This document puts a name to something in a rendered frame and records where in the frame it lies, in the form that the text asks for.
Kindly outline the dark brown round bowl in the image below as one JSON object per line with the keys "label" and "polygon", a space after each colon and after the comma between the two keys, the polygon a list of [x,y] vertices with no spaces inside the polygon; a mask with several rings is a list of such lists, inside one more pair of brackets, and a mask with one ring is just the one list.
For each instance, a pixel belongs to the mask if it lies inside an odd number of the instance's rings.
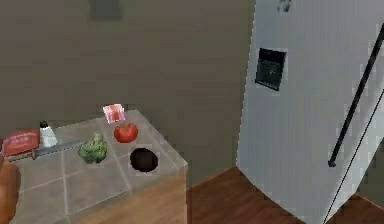
{"label": "dark brown round bowl", "polygon": [[157,155],[147,148],[136,148],[130,154],[131,166],[140,172],[148,173],[158,167]]}

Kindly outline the red tomato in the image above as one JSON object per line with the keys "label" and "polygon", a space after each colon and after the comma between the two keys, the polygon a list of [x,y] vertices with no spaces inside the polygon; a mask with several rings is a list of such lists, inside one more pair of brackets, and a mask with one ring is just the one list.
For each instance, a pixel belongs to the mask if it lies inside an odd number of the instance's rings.
{"label": "red tomato", "polygon": [[114,137],[119,143],[130,143],[138,136],[138,128],[133,123],[123,123],[114,128]]}

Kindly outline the black fridge dispenser panel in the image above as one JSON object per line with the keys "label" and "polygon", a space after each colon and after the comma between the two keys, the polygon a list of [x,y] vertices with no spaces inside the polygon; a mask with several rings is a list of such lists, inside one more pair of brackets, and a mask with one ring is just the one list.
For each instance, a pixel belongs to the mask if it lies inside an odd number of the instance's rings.
{"label": "black fridge dispenser panel", "polygon": [[274,91],[280,88],[286,53],[259,49],[255,82]]}

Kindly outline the green lettuce head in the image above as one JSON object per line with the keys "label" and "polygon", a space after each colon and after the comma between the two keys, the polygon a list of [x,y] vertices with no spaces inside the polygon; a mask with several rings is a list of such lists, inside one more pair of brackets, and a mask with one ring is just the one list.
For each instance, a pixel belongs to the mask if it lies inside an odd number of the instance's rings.
{"label": "green lettuce head", "polygon": [[87,164],[103,161],[107,157],[107,145],[103,135],[95,132],[91,140],[79,147],[78,155]]}

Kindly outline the grey fridge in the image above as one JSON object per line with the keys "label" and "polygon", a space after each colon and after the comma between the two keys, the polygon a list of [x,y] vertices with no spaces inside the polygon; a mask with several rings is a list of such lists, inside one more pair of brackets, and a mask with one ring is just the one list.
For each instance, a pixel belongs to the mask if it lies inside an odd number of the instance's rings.
{"label": "grey fridge", "polygon": [[[304,224],[331,219],[384,139],[383,42],[328,166],[383,22],[384,0],[256,0],[236,165]],[[255,82],[260,48],[286,53],[278,91]]]}

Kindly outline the tiled wooden kitchen counter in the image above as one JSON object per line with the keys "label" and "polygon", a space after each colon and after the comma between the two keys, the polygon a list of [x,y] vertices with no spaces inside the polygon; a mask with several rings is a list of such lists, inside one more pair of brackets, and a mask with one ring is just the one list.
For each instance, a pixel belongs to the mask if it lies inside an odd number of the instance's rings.
{"label": "tiled wooden kitchen counter", "polygon": [[[35,160],[21,160],[20,197],[10,224],[188,224],[187,162],[137,110],[125,113],[138,137],[119,143],[105,118],[59,127],[58,141],[89,140],[103,135],[107,157],[87,164],[76,148]],[[147,148],[158,157],[148,173],[131,166],[130,154]]]}

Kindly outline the grey kitchen knife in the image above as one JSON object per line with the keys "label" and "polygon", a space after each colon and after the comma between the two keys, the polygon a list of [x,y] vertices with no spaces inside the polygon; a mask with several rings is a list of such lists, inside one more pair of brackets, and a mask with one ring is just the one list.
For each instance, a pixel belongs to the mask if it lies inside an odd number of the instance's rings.
{"label": "grey kitchen knife", "polygon": [[78,147],[78,146],[83,145],[85,143],[86,143],[85,140],[79,140],[79,141],[73,141],[73,142],[67,142],[67,143],[63,143],[63,144],[58,144],[58,145],[55,145],[55,146],[52,146],[52,147],[38,149],[38,150],[36,150],[35,152],[32,153],[32,159],[35,160],[38,157],[41,157],[41,156],[44,156],[44,155],[47,155],[47,154],[51,154],[51,153],[55,153],[55,152],[59,152],[59,151],[62,151],[62,150]]}

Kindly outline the white salt shaker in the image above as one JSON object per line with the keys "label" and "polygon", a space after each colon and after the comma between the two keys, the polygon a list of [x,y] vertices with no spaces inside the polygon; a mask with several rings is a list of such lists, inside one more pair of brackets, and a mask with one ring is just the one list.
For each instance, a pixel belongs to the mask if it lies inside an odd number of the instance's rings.
{"label": "white salt shaker", "polygon": [[52,127],[46,122],[40,122],[40,138],[44,148],[55,146],[58,143]]}

